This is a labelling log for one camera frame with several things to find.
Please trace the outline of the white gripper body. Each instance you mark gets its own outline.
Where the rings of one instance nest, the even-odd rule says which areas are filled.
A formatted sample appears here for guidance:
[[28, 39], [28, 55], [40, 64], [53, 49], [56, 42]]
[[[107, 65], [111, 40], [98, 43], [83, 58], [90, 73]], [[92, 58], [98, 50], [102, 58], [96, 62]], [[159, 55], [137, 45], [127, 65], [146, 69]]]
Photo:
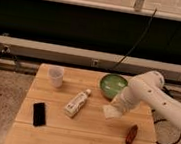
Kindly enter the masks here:
[[116, 107], [121, 116], [128, 113], [137, 105], [137, 98], [134, 96], [130, 88], [124, 88], [112, 100], [111, 106]]

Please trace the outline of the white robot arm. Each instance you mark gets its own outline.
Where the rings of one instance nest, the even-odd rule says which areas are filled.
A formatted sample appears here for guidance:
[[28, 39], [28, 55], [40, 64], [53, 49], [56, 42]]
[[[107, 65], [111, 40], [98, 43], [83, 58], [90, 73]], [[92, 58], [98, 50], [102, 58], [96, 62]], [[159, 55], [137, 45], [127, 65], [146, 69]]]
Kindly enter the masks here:
[[181, 131], [181, 103], [162, 92], [164, 81], [163, 75], [155, 71], [132, 77], [112, 103], [104, 108], [105, 116], [121, 117], [144, 101]]

